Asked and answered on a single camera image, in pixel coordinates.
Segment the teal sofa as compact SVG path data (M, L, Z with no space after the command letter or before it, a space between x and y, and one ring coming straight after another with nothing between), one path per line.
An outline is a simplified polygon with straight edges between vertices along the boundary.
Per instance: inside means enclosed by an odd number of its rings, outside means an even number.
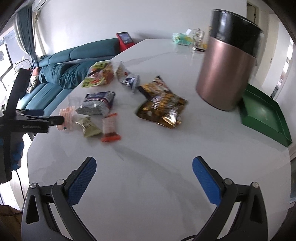
M66 49L39 61L38 84L18 101L18 109L41 109L50 114L87 76L95 62L111 60L120 53L117 38Z

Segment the blue grey seed bag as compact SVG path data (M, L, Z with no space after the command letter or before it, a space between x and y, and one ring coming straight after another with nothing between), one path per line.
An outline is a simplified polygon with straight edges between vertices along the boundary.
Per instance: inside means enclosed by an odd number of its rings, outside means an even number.
M89 93L75 111L83 115L107 116L112 109L114 98L114 91Z

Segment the pink striped snack packet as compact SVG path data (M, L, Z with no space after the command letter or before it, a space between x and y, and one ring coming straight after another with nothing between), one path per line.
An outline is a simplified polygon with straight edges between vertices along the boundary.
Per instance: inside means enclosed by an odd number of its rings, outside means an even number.
M61 125L57 126L58 130L71 131L77 119L75 106L69 106L67 108L60 109L59 116L62 116L64 118L64 121Z

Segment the white blue small packet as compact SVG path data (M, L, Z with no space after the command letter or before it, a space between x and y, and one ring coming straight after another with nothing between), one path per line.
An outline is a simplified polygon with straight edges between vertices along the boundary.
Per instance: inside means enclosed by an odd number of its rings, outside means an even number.
M137 90L137 87L140 83L140 77L139 75L135 75L132 72L130 72L123 64L123 62L121 61L119 63L119 66L116 70L116 76L118 81L129 87L130 90L132 91L132 93L135 93Z

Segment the beige small snack packet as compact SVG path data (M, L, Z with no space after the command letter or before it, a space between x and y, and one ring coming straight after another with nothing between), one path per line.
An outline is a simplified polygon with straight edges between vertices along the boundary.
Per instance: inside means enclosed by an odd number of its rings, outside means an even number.
M82 128L83 136L85 138L100 135L102 133L102 130L90 120L90 117L81 118L76 121L75 124Z

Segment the brown gold snack bag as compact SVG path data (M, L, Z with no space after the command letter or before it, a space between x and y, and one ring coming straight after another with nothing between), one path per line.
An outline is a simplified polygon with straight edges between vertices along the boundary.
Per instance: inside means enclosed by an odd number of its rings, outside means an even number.
M167 128L176 128L181 124L181 113L188 101L174 93L162 93L144 102L135 114L146 121Z

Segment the clear glass jar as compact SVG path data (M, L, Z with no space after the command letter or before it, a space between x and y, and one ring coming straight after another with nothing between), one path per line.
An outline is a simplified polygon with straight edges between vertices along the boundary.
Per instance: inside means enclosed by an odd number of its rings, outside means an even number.
M192 32L193 44L192 47L203 48L205 32L200 29L194 29Z

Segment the teal curtain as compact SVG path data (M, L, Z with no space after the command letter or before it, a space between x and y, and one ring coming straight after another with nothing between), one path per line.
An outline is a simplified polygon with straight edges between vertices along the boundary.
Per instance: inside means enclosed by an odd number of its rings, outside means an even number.
M22 8L16 13L16 29L23 50L30 56L34 68L38 67L31 6Z

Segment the teal tissue pack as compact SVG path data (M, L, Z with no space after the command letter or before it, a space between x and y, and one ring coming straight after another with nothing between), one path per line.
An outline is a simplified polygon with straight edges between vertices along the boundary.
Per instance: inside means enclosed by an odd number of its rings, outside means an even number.
M173 33L171 38L177 45L189 46L193 42L192 38L184 33Z

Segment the gold black snack bag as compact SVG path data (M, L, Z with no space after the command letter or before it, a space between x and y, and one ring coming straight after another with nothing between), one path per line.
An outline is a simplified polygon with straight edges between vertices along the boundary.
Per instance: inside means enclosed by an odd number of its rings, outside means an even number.
M168 85L159 75L156 76L153 81L138 86L137 89L148 100L162 93L172 93Z

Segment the rose gold cylindrical bin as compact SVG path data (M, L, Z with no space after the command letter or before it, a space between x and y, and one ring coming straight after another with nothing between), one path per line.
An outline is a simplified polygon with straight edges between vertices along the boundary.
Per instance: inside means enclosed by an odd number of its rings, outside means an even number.
M236 13L212 11L208 47L196 84L211 106L232 111L241 99L257 60L262 30Z

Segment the green orange snack bag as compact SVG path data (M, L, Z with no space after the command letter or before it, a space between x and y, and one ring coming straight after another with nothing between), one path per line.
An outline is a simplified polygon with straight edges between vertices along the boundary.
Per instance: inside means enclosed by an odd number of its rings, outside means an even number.
M82 88L108 85L114 78L113 65L111 61L98 61L88 70L87 76L82 82Z

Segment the green tray box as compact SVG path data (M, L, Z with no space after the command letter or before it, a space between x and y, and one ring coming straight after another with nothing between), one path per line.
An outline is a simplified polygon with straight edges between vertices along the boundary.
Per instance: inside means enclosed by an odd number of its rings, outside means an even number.
M267 94L248 84L237 106L243 125L285 147L292 144L290 130L280 106Z

